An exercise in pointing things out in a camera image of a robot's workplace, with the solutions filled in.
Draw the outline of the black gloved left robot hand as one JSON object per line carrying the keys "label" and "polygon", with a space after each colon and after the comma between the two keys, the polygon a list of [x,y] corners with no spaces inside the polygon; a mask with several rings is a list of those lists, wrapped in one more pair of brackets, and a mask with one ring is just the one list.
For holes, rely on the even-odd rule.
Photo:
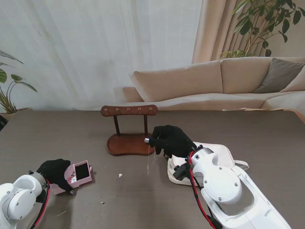
{"label": "black gloved left robot hand", "polygon": [[73,188],[68,184],[65,179],[65,171],[71,165],[69,160],[62,158],[55,160],[45,161],[40,165],[36,172],[40,173],[50,184],[56,184],[61,189],[69,194],[74,194]]}

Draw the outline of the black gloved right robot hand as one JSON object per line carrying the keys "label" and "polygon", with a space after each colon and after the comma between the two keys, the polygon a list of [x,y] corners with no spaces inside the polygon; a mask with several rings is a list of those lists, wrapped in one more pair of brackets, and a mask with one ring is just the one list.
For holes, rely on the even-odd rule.
{"label": "black gloved right robot hand", "polygon": [[184,133],[184,131],[173,125],[156,126],[148,145],[155,148],[157,155],[163,151],[165,158],[172,156],[186,158],[196,148],[195,143]]}

